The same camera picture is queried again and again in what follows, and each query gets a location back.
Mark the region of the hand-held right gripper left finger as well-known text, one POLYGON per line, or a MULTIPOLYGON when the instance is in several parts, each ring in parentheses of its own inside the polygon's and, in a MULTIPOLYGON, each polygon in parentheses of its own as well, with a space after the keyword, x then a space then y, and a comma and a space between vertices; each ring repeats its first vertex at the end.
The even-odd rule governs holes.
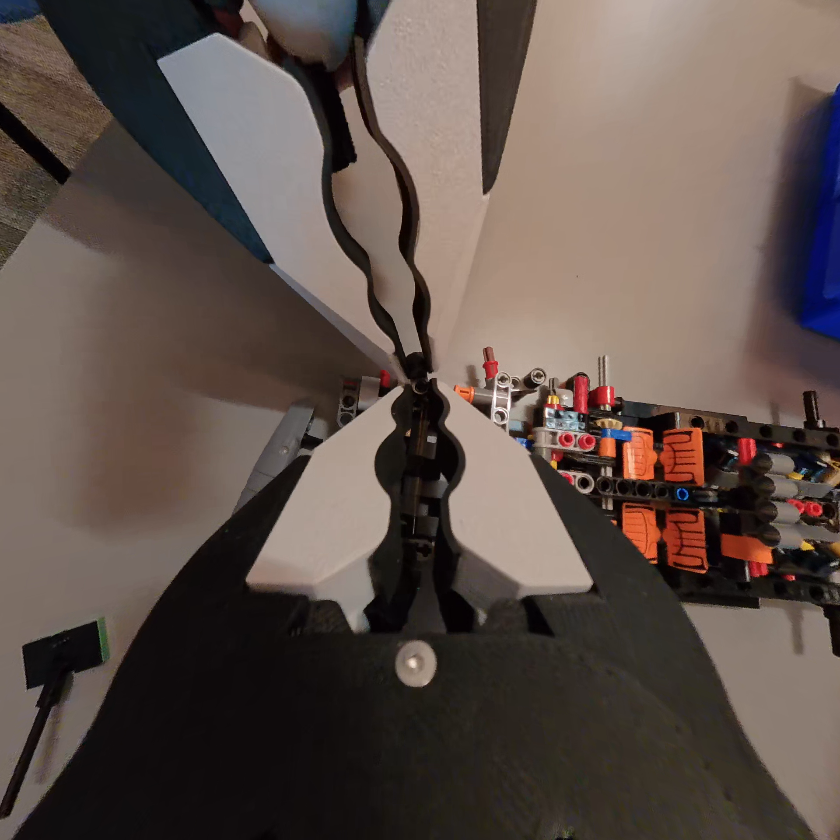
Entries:
POLYGON ((246 578, 251 590, 340 605, 355 633, 368 631, 375 598, 369 561, 385 539, 392 502, 375 455, 396 431, 401 387, 304 458, 306 465, 246 578))

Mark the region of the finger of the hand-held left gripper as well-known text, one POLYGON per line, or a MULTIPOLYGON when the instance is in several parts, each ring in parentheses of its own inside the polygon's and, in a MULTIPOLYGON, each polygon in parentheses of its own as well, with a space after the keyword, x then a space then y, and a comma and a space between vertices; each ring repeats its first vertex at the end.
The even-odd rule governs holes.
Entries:
MULTIPOLYGON (((489 197, 483 193, 476 2, 390 2, 367 50, 375 115, 416 188, 415 261, 429 289, 428 334, 444 366, 489 197)), ((398 252, 402 202, 394 171, 367 132, 353 91, 350 231, 406 351, 415 349, 413 279, 398 252)))
POLYGON ((158 65, 274 272, 377 368, 403 372, 403 346, 375 297, 369 256, 333 200, 329 126, 302 68, 221 34, 158 65))

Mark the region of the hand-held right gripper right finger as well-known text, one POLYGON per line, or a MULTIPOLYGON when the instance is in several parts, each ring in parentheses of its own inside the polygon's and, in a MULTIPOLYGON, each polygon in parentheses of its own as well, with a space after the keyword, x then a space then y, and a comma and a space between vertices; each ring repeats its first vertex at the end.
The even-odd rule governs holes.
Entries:
POLYGON ((434 591, 444 623, 499 602, 589 592, 594 581, 527 449, 440 380, 429 382, 440 500, 434 591))

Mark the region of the grey curved lego panel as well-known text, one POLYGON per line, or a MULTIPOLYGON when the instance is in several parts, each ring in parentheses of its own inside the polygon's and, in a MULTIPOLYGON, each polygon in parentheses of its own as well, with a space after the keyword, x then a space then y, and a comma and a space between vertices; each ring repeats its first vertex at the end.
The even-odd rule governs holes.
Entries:
POLYGON ((298 456, 311 455, 328 435, 328 423, 317 417, 316 403, 311 398, 291 404, 257 458, 234 512, 260 493, 298 456))

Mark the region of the lego technic car chassis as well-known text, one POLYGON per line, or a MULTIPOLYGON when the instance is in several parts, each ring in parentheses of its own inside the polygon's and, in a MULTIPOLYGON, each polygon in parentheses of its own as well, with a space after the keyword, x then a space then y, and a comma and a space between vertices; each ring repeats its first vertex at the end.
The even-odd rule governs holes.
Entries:
MULTIPOLYGON (((838 634, 838 428, 824 424, 815 392, 803 393, 803 427, 760 425, 617 398, 605 356, 597 385, 540 368, 520 381, 499 371, 492 348, 484 357, 485 387, 454 394, 568 482, 680 600, 811 604, 838 634)), ((397 399, 383 451, 395 456, 385 472, 385 489, 397 492, 393 534, 370 558, 374 600, 364 609, 370 627, 387 631, 406 623, 424 563, 434 571, 445 488, 428 343, 405 363, 415 395, 397 399)))

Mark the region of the black axle with green brick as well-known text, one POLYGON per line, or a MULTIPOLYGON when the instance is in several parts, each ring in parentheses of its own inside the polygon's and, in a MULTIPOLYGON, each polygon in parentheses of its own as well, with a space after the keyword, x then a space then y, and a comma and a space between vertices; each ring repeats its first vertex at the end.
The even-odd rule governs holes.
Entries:
POLYGON ((16 805, 29 767, 45 733, 47 721, 60 703, 71 678, 109 660, 106 620, 94 621, 42 637, 22 646, 27 690, 38 689, 35 717, 17 758, 1 802, 1 818, 8 818, 16 805))

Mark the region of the blue plastic bin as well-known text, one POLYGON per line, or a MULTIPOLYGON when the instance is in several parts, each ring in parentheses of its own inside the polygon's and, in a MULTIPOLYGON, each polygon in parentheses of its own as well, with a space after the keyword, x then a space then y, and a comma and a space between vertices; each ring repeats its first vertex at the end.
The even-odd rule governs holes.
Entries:
POLYGON ((799 323, 839 340, 839 89, 829 101, 815 224, 802 285, 799 323))

